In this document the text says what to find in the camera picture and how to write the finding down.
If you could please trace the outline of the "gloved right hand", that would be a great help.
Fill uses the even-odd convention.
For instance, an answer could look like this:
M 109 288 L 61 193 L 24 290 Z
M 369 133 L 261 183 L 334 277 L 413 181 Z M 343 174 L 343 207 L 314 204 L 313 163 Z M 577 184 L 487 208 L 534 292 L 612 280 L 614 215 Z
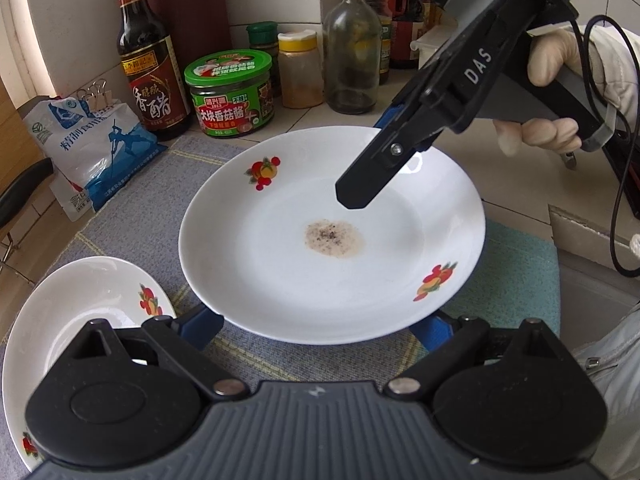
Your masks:
M 593 80 L 605 101 L 623 113 L 633 127 L 639 115 L 639 76 L 634 63 L 639 59 L 639 36 L 616 32 L 613 27 L 593 26 L 589 39 Z M 534 40 L 527 66 L 529 80 L 544 87 L 558 76 L 562 67 L 582 74 L 582 64 L 574 32 L 557 28 Z M 501 151 L 515 155 L 524 144 L 558 154 L 574 152 L 582 146 L 578 123 L 572 118 L 529 119 L 524 124 L 496 120 L 494 127 Z

